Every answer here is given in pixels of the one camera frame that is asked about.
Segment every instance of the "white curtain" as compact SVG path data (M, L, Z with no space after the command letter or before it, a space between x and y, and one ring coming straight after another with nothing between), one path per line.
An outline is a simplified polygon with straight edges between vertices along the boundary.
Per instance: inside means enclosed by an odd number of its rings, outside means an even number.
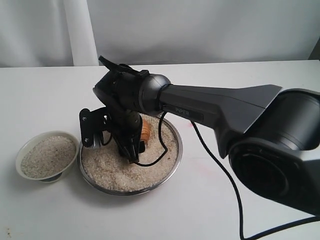
M308 59L320 0L0 0L0 67Z

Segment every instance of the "white table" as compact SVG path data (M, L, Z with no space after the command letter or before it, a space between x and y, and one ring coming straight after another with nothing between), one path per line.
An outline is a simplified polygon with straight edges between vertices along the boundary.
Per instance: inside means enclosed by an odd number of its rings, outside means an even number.
M278 61L137 66L172 83L240 88L275 84L320 91L319 61ZM184 152L177 172L163 186L133 197L91 188L75 167L54 184L24 180L15 170L20 147L33 136L63 130L80 139L78 114L102 104L92 87L104 67L0 68L0 239L11 240L238 240L236 197L187 120L168 114ZM218 155L212 130L200 127ZM228 159L223 163L228 169ZM244 208L244 234L309 215L263 199L237 181ZM292 228L265 240L318 240L320 223Z

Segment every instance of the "metal bowl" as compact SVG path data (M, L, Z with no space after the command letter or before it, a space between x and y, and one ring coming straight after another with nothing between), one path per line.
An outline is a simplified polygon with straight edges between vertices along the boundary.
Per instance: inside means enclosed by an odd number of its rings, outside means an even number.
M157 187L159 187L162 184L164 184L175 173L175 171L177 170L177 168L178 168L178 166L179 166L179 164L181 162L182 152L183 152L183 144L182 144L181 137L180 137L180 135L178 133L178 130L171 124L171 122L169 122L166 119L163 119L163 122L173 131L175 140L177 141L177 145L178 145L178 154L177 154L176 161L175 161L175 164L174 164L172 170L160 182L158 182L158 183L156 183L156 184L154 184L152 186L137 190L137 191L115 191L115 190L110 190L110 189L106 189L106 188L101 187L101 186L97 185L95 183L95 181L93 181L87 175L87 173L86 173L86 171L84 169L84 166L82 164L82 159L81 159L81 155L82 155L81 153L82 153L83 145L80 142L79 154L78 154L78 157L77 157L77 165L78 165L78 167L80 169L80 172L82 173L82 176L83 176L84 180L88 184L90 184L92 187L94 187L95 189L97 189L97 190L99 190L99 191L101 191L103 193L111 194L111 195L117 195L117 196L132 196L132 195L144 194L144 193L147 193L147 192L149 192L149 191L151 191L153 189L156 189Z

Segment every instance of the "white ceramic bowl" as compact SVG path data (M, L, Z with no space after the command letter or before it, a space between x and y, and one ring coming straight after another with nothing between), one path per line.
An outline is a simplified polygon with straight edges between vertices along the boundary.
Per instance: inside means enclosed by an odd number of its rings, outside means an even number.
M24 174L24 172L21 169L21 163L22 160L24 159L25 155L27 153L30 152L30 150L32 150L38 143L40 143L42 140L45 140L49 137L54 137L54 136L61 136L61 137L65 137L70 139L75 146L75 154L74 157L72 159L72 161L61 171L51 175L51 176L47 176L47 177L42 177L42 178L33 178L33 177L29 177L27 175ZM16 160L15 160L15 168L16 171L19 173L20 176L22 176L25 179L29 179L29 180L35 180L35 181L39 181L42 183L53 183L56 182L58 180L60 180L61 178L63 178L64 176L66 176L73 164L75 163L75 160L77 158L79 152L79 142L76 139L76 137L74 137L72 134L65 132L65 131L48 131L48 132L44 132L39 134L38 136L35 136L34 138L30 139L19 151Z

